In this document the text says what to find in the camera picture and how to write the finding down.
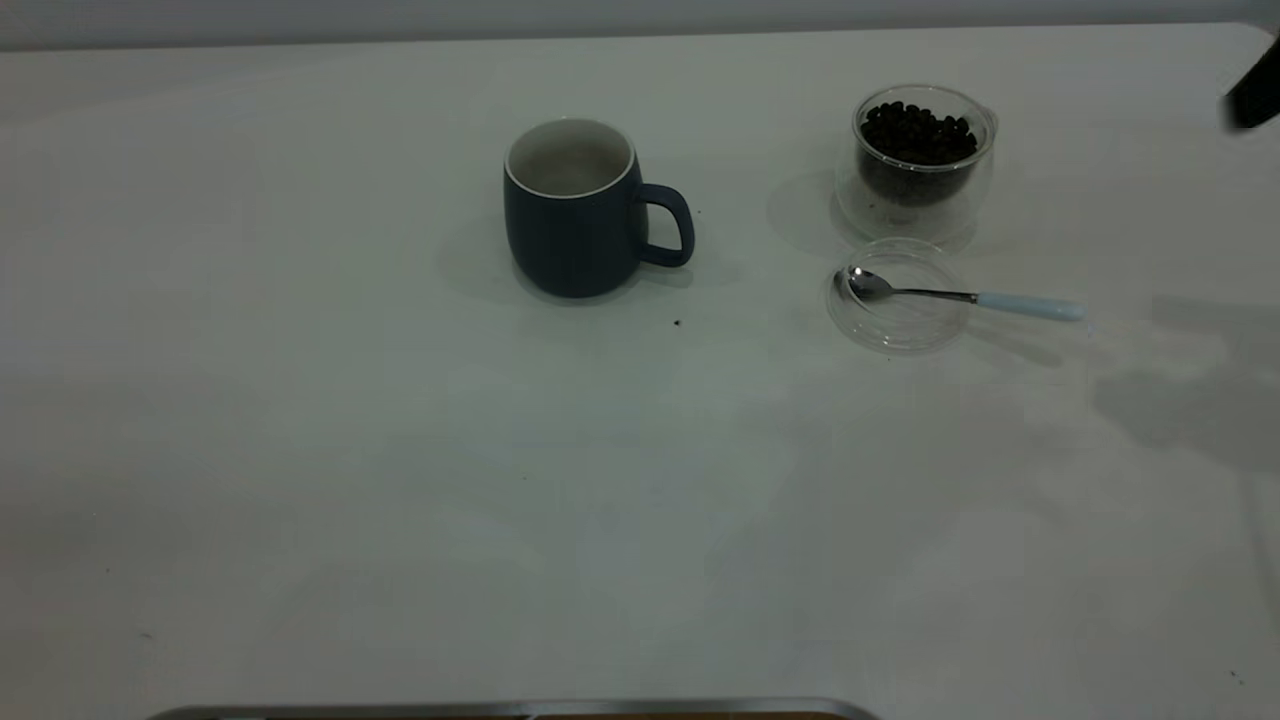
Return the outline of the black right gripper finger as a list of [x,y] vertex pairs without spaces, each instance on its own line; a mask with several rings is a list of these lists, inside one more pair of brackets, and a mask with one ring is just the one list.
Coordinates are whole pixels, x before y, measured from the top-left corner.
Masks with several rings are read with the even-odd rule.
[[1270,49],[1224,96],[1224,122],[1231,132],[1265,126],[1279,114],[1279,49]]

